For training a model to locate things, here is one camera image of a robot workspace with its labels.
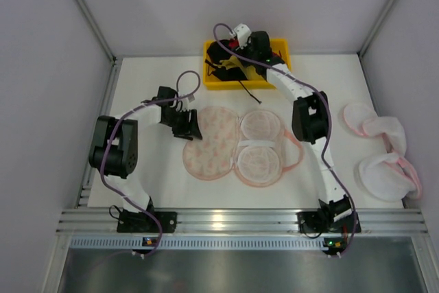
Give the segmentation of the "peach tulip print laundry bag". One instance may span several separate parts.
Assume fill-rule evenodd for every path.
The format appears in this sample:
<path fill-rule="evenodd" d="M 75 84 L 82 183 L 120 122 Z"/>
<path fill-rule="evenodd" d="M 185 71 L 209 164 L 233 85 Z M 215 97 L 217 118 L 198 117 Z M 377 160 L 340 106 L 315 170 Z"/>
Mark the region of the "peach tulip print laundry bag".
<path fill-rule="evenodd" d="M 298 167 L 305 152 L 283 120 L 269 110 L 239 116 L 224 107 L 207 107 L 198 114 L 201 140 L 188 141 L 182 151 L 193 177 L 218 180 L 231 172 L 251 187 L 269 187 Z"/>

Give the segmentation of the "red lace bra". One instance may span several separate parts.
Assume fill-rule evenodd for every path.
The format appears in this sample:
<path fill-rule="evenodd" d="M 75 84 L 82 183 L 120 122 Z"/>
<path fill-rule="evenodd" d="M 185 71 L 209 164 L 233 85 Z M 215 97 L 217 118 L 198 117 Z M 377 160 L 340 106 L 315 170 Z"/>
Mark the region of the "red lace bra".
<path fill-rule="evenodd" d="M 239 49 L 239 41 L 236 38 L 232 38 L 228 41 L 229 49 L 236 50 Z"/>

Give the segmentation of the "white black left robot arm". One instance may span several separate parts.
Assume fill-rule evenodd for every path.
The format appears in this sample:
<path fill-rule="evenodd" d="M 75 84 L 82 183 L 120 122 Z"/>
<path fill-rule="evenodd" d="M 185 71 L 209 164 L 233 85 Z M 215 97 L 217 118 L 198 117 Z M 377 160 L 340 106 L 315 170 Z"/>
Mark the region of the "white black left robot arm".
<path fill-rule="evenodd" d="M 171 128 L 175 138 L 202 139 L 197 110 L 183 106 L 192 97 L 193 93 L 179 95 L 176 89 L 161 86 L 157 96 L 118 117 L 98 117 L 88 163 L 99 172 L 103 185 L 122 199 L 126 211 L 152 213 L 152 199 L 134 173 L 141 130 L 161 124 Z"/>

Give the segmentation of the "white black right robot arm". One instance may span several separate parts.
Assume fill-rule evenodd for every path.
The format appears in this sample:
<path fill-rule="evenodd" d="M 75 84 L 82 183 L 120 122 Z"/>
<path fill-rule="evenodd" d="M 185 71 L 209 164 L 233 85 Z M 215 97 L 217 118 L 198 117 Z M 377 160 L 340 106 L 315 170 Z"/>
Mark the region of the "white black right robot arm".
<path fill-rule="evenodd" d="M 293 76 L 285 61 L 272 51 L 267 32 L 251 32 L 240 47 L 240 55 L 245 65 L 252 65 L 258 75 L 292 103 L 294 136 L 311 148 L 318 162 L 324 185 L 318 210 L 305 216 L 307 228 L 327 231 L 342 226 L 345 219 L 355 223 L 355 205 L 337 177 L 331 158 L 333 121 L 326 93 Z"/>

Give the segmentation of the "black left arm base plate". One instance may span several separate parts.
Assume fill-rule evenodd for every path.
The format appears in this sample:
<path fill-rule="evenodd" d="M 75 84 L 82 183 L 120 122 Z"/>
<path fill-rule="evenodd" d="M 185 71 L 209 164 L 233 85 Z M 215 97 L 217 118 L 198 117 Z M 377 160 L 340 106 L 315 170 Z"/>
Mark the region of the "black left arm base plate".
<path fill-rule="evenodd" d="M 177 213 L 157 211 L 155 218 L 161 225 L 163 233 L 173 233 L 177 225 Z M 158 233 L 158 224 L 144 213 L 133 213 L 125 209 L 120 213 L 117 223 L 118 233 Z"/>

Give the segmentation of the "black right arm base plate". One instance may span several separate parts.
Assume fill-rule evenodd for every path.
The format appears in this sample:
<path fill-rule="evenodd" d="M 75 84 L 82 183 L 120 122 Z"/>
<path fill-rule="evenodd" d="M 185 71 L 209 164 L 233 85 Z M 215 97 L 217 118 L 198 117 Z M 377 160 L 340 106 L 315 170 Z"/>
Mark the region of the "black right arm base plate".
<path fill-rule="evenodd" d="M 317 211 L 302 211 L 297 215 L 299 232 L 308 238 L 316 239 L 326 233 L 352 233 L 355 228 L 356 233 L 361 232 L 359 219 L 354 224 L 354 215 L 348 215 L 337 222 L 329 224 L 318 214 Z"/>

